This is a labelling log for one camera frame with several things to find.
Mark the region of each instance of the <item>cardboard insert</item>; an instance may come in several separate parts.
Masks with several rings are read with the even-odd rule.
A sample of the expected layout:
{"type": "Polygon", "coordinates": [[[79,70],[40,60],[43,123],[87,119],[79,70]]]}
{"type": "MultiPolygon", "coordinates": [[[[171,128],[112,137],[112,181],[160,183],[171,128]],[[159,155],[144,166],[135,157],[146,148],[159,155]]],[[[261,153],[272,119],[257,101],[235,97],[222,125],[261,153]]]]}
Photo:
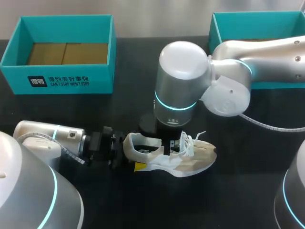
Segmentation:
{"type": "Polygon", "coordinates": [[[34,43],[27,65],[106,64],[106,43],[34,43]]]}

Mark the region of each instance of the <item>white cable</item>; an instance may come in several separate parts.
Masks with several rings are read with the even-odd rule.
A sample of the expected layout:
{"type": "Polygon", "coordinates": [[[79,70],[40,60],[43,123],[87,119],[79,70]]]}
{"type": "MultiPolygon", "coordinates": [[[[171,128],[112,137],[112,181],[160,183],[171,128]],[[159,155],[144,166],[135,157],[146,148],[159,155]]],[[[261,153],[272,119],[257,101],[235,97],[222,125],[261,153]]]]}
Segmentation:
{"type": "Polygon", "coordinates": [[[275,127],[275,126],[271,126],[271,125],[266,125],[264,123],[260,123],[244,114],[240,114],[239,116],[241,116],[242,118],[244,118],[245,120],[256,124],[258,126],[261,126],[263,128],[269,129],[269,130],[274,130],[274,131],[279,131],[279,132],[289,132],[289,133],[297,133],[297,132],[305,132],[305,127],[301,127],[301,128],[279,128],[279,127],[275,127]]]}
{"type": "Polygon", "coordinates": [[[72,153],[70,150],[68,150],[66,147],[64,147],[62,144],[60,144],[58,141],[56,141],[54,138],[48,136],[48,135],[45,135],[45,134],[42,134],[42,133],[28,133],[28,134],[24,134],[24,135],[21,135],[20,137],[18,137],[17,141],[19,142],[23,142],[26,138],[28,137],[36,137],[36,136],[41,136],[41,137],[44,137],[52,142],[55,142],[57,144],[59,144],[61,146],[61,151],[66,153],[68,156],[70,156],[71,158],[73,158],[74,160],[76,160],[77,162],[81,163],[82,165],[85,164],[85,161],[84,160],[81,160],[79,157],[77,157],[74,153],[72,153]]]}

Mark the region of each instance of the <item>sneaker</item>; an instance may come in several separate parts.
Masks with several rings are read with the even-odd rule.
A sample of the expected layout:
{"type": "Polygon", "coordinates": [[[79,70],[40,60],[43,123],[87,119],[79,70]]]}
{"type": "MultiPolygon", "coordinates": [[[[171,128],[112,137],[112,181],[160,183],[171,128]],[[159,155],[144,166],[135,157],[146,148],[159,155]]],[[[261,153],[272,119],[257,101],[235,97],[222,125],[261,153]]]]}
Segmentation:
{"type": "Polygon", "coordinates": [[[144,137],[141,134],[130,133],[123,143],[125,156],[142,163],[137,171],[164,170],[175,177],[192,176],[208,169],[216,160],[215,146],[210,143],[195,140],[182,132],[180,151],[169,156],[163,154],[160,139],[144,137]]]}

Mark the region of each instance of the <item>teal box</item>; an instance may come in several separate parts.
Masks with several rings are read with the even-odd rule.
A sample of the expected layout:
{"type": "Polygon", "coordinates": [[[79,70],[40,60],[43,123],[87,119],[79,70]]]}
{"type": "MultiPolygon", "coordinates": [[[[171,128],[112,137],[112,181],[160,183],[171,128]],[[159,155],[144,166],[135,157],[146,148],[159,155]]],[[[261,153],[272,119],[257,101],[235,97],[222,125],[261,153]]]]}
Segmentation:
{"type": "Polygon", "coordinates": [[[115,55],[111,15],[24,16],[19,19],[0,69],[15,94],[110,94],[115,55]],[[46,42],[107,43],[107,64],[26,65],[33,44],[46,42]]]}
{"type": "MultiPolygon", "coordinates": [[[[214,13],[209,33],[211,54],[226,40],[269,40],[305,35],[300,11],[214,13]]],[[[304,83],[257,82],[252,89],[305,88],[304,83]]]]}

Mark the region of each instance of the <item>white shoelace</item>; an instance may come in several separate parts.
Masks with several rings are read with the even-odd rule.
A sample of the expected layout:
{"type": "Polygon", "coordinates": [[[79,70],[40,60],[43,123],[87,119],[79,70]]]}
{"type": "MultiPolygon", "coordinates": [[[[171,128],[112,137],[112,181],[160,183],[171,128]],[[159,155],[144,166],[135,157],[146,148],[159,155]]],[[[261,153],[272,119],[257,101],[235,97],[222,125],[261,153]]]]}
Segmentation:
{"type": "Polygon", "coordinates": [[[194,142],[198,140],[199,136],[204,134],[205,131],[198,133],[196,138],[193,140],[192,136],[187,135],[186,132],[182,131],[180,137],[180,151],[179,154],[184,154],[183,156],[194,156],[194,142]]]}

